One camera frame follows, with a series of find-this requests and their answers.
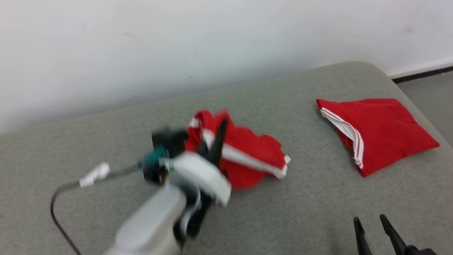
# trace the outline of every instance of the red and white striped trim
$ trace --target red and white striped trim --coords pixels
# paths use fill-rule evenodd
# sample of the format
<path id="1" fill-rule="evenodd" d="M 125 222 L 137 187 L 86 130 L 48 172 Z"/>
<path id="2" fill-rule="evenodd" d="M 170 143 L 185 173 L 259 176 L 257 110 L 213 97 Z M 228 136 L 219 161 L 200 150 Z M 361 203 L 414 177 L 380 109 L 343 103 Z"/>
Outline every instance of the red and white striped trim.
<path id="1" fill-rule="evenodd" d="M 199 126 L 200 126 L 200 121 L 198 119 L 192 118 L 192 120 L 189 123 L 189 127 L 199 128 Z M 203 128 L 202 136 L 203 136 L 203 140 L 206 142 L 206 145 L 208 146 L 208 148 L 210 148 L 215 139 L 214 132 L 212 132 L 209 129 Z M 271 173 L 278 179 L 282 179 L 286 176 L 286 172 L 288 171 L 287 164 L 291 161 L 291 158 L 289 156 L 285 156 L 284 160 L 285 160 L 286 164 L 283 166 L 282 169 L 280 169 L 276 166 L 269 165 L 268 163 L 263 162 L 259 159 L 250 157 L 250 155 L 246 154 L 245 152 L 243 152 L 241 150 L 234 148 L 233 146 L 231 146 L 227 143 L 223 144 L 222 157 L 231 162 L 239 163 L 246 167 L 251 167 L 257 171 Z"/>
<path id="2" fill-rule="evenodd" d="M 330 122 L 332 122 L 338 130 L 340 130 L 343 134 L 345 134 L 349 139 L 352 140 L 353 143 L 353 151 L 354 151 L 354 161 L 359 166 L 360 169 L 363 169 L 363 150 L 364 150 L 364 143 L 360 132 L 355 129 L 351 124 L 346 122 L 340 116 L 334 114 L 330 110 L 322 107 L 320 109 L 323 117 L 327 118 Z"/>

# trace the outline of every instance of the gray table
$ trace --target gray table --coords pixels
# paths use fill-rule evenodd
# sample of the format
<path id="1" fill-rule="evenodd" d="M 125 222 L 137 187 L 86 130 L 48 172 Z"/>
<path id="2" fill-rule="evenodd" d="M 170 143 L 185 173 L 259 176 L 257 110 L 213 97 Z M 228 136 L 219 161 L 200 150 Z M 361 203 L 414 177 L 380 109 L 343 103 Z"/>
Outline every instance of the gray table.
<path id="1" fill-rule="evenodd" d="M 319 114 L 315 99 L 397 98 L 441 146 L 370 177 Z M 0 137 L 5 255 L 72 254 L 49 215 L 54 190 L 100 162 L 119 170 L 150 149 L 150 131 L 185 126 L 201 108 L 228 108 L 235 123 L 270 134 L 290 155 L 288 176 L 234 191 L 226 208 L 208 214 L 184 253 L 357 254 L 359 216 L 375 255 L 393 254 L 379 214 L 408 243 L 453 249 L 453 150 L 413 103 L 376 67 L 351 62 L 172 98 L 36 127 Z M 140 173 L 63 195 L 57 217 L 83 254 L 101 254 L 123 220 L 156 187 Z"/>

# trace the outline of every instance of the white wall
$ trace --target white wall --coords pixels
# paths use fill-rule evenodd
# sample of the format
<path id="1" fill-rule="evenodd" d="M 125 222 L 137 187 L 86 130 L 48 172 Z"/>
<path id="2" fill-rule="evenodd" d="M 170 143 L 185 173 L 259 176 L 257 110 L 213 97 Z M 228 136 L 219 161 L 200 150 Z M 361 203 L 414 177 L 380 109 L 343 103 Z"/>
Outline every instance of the white wall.
<path id="1" fill-rule="evenodd" d="M 453 63 L 451 0 L 2 0 L 0 132 L 347 60 Z"/>

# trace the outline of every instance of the red garment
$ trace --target red garment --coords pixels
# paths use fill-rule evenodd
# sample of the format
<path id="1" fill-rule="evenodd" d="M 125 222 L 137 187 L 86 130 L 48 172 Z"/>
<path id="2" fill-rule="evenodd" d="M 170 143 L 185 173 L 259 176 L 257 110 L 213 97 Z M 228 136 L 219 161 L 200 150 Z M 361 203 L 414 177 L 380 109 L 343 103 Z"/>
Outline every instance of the red garment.
<path id="1" fill-rule="evenodd" d="M 439 146 L 394 98 L 316 102 L 322 115 L 338 128 L 341 140 L 354 151 L 354 161 L 363 177 Z"/>
<path id="2" fill-rule="evenodd" d="M 228 119 L 228 126 L 220 170 L 233 188 L 251 188 L 265 175 L 278 179 L 286 176 L 290 158 L 282 153 L 280 143 L 271 136 L 256 136 L 247 127 L 235 126 L 226 110 L 215 116 L 207 110 L 196 113 L 188 127 L 186 150 L 195 151 L 202 139 L 210 147 L 224 118 Z"/>

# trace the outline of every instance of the black baseboard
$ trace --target black baseboard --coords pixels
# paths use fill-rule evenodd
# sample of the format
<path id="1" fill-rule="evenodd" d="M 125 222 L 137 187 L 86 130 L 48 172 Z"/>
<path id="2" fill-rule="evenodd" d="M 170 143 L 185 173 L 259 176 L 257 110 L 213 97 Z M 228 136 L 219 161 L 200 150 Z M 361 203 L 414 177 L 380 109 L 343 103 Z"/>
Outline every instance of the black baseboard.
<path id="1" fill-rule="evenodd" d="M 407 82 L 415 79 L 420 79 L 428 76 L 433 76 L 437 74 L 442 74 L 442 73 L 447 73 L 453 71 L 453 66 L 445 67 L 442 69 L 437 69 L 437 70 L 432 70 L 424 73 L 419 73 L 419 74 L 413 74 L 413 75 L 408 75 L 404 77 L 399 77 L 396 79 L 392 79 L 394 83 L 401 83 L 401 82 Z"/>

